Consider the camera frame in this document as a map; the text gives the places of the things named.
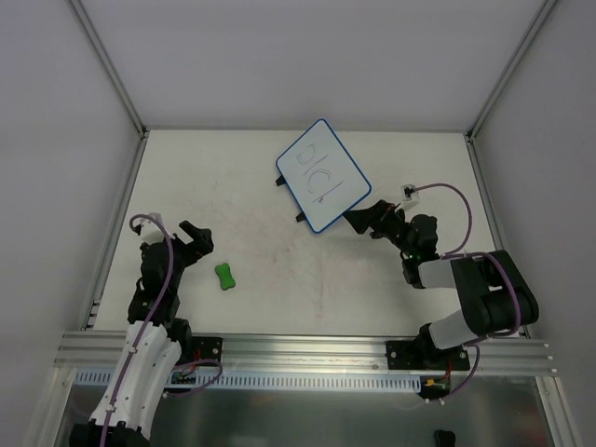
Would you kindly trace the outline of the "green bone-shaped eraser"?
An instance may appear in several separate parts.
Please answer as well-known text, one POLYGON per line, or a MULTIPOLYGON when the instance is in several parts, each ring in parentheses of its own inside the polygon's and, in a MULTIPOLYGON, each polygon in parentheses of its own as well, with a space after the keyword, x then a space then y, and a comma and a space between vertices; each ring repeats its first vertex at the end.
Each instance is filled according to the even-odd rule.
POLYGON ((220 288, 222 291, 228 291, 236 287, 236 281, 233 277, 229 263, 221 263, 215 266, 215 274, 219 279, 220 288))

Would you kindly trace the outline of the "blue framed whiteboard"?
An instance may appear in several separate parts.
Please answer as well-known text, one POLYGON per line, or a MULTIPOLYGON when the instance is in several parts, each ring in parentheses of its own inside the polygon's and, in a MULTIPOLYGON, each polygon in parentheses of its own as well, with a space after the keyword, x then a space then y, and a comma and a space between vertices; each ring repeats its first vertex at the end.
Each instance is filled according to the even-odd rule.
POLYGON ((277 184, 285 184, 300 215, 315 234, 372 192, 372 184, 327 120, 321 118, 275 162, 277 184))

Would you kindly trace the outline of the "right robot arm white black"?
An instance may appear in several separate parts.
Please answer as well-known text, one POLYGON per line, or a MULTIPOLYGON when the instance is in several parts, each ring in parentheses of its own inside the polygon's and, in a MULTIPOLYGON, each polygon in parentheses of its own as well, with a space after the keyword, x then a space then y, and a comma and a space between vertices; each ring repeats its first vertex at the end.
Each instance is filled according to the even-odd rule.
POLYGON ((394 370, 464 371, 465 345, 507 336, 539 317, 537 301, 507 251, 440 255, 438 220, 427 214, 408 219, 384 200, 344 214, 357 234, 385 238, 400 252, 402 273, 417 290, 452 289, 459 307, 423 325, 408 344, 386 349, 394 370))

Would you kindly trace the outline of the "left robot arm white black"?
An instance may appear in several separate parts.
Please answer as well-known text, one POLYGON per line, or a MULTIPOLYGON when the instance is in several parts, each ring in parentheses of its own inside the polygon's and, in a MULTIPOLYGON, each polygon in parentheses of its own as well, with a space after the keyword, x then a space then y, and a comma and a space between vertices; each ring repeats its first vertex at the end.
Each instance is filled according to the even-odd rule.
POLYGON ((179 224, 189 236, 169 233, 156 214, 130 218, 131 230, 147 237, 152 224, 158 238, 140 246, 141 275, 128 309, 126 338, 114 374, 86 423, 73 426, 71 446, 148 446, 156 409, 178 363, 196 365, 190 324, 176 314, 178 290, 186 268, 212 253, 211 231, 188 221, 179 224))

